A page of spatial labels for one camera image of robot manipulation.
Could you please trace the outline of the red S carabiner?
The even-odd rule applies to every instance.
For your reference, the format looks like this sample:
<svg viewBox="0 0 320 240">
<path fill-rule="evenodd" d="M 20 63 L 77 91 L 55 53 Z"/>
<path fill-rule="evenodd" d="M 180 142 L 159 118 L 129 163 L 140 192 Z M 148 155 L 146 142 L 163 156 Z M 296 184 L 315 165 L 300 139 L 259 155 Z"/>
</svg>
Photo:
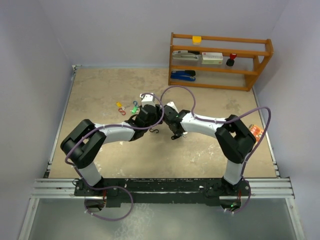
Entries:
<svg viewBox="0 0 320 240">
<path fill-rule="evenodd" d="M 124 116 L 126 115 L 126 112 L 122 109 L 122 108 L 119 108 L 118 111 Z"/>
</svg>

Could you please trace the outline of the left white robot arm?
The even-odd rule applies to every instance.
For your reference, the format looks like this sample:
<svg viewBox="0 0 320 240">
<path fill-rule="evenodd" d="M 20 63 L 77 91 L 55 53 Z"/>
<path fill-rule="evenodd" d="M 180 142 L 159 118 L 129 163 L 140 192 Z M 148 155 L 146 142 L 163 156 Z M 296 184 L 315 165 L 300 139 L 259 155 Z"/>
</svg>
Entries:
<svg viewBox="0 0 320 240">
<path fill-rule="evenodd" d="M 161 122 L 161 116 L 159 104 L 147 104 L 140 107 L 138 114 L 119 124 L 104 126 L 84 119 L 62 141 L 60 149 L 86 181 L 85 190 L 91 196 L 98 196 L 103 191 L 102 176 L 94 164 L 102 145 L 138 140 L 153 125 Z"/>
</svg>

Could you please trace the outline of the green key tag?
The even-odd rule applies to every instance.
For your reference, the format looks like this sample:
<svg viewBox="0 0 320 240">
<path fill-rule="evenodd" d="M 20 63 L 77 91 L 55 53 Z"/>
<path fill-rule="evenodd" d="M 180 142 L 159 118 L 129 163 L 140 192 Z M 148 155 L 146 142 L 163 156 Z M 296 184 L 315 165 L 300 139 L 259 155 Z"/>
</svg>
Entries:
<svg viewBox="0 0 320 240">
<path fill-rule="evenodd" d="M 138 111 L 138 107 L 137 106 L 135 106 L 132 110 L 131 110 L 131 113 L 132 114 L 135 114 L 137 111 Z"/>
</svg>

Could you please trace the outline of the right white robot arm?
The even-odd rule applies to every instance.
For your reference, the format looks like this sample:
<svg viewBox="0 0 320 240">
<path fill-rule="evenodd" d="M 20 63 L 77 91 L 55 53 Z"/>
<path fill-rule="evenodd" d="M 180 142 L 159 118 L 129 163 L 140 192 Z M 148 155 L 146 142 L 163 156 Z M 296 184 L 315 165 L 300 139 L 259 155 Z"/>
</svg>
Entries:
<svg viewBox="0 0 320 240">
<path fill-rule="evenodd" d="M 214 120 L 212 117 L 192 115 L 189 110 L 177 112 L 173 102 L 164 106 L 163 121 L 173 132 L 172 140 L 178 139 L 184 133 L 198 133 L 215 138 L 227 158 L 227 165 L 222 177 L 222 190 L 228 196 L 235 195 L 240 190 L 245 159 L 256 144 L 256 138 L 241 120 L 226 124 L 237 116 Z"/>
</svg>

